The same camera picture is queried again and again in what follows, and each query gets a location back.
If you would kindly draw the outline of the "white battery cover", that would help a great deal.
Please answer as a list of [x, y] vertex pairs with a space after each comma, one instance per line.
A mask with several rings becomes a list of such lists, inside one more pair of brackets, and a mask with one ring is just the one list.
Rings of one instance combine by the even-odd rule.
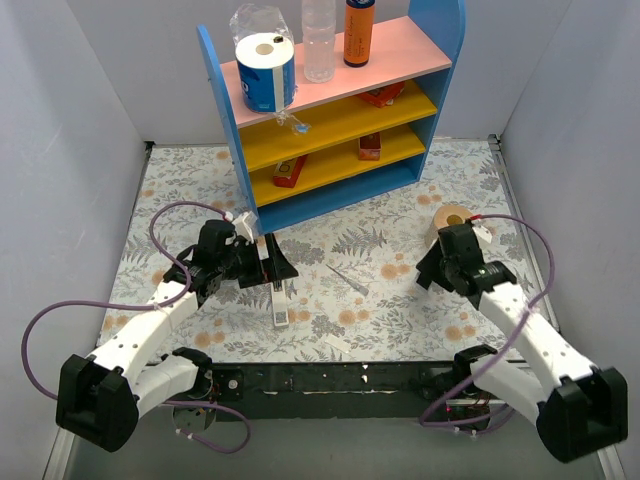
[[326, 344], [330, 345], [332, 348], [335, 348], [344, 354], [347, 354], [347, 355], [351, 354], [350, 344], [333, 334], [326, 335], [324, 338], [324, 341]]

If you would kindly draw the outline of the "long white remote control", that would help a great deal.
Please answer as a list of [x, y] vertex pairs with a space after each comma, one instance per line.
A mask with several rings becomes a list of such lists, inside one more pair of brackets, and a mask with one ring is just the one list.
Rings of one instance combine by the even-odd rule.
[[273, 324], [276, 329], [289, 326], [286, 284], [282, 280], [271, 283]]

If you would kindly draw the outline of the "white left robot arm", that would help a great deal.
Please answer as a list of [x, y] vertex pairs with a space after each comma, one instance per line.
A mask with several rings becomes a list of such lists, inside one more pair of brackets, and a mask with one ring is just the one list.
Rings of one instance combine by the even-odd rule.
[[108, 451], [119, 450], [146, 413], [166, 401], [205, 408], [220, 398], [242, 396], [243, 375], [218, 369], [202, 351], [180, 347], [155, 366], [151, 357], [225, 281], [242, 289], [269, 284], [282, 291], [297, 277], [275, 236], [258, 247], [239, 222], [209, 220], [196, 244], [183, 250], [148, 302], [116, 335], [86, 357], [62, 366], [56, 423]]

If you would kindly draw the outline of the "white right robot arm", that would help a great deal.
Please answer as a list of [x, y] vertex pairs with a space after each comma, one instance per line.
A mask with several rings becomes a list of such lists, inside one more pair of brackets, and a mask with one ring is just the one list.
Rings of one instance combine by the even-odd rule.
[[615, 368], [601, 369], [573, 348], [537, 313], [500, 261], [488, 262], [472, 220], [439, 229], [418, 263], [417, 282], [437, 284], [466, 298], [507, 341], [496, 350], [479, 345], [454, 358], [453, 387], [420, 416], [430, 416], [458, 394], [488, 392], [531, 422], [547, 451], [569, 463], [628, 437], [628, 385]]

